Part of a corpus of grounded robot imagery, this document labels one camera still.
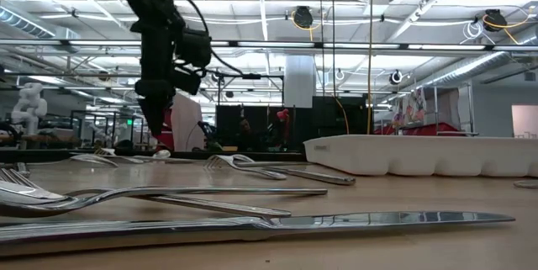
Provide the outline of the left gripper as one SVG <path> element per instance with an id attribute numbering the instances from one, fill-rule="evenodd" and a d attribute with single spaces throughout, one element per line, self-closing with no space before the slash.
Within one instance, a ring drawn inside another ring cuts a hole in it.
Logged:
<path id="1" fill-rule="evenodd" d="M 179 88 L 192 95 L 198 92 L 201 77 L 185 68 L 177 70 L 175 59 L 185 65 L 201 66 L 201 32 L 185 27 L 175 28 L 135 22 L 131 31 L 141 35 L 141 77 L 134 85 L 140 96 L 160 96 L 138 99 L 140 109 L 151 134 L 171 131 L 172 95 Z"/>

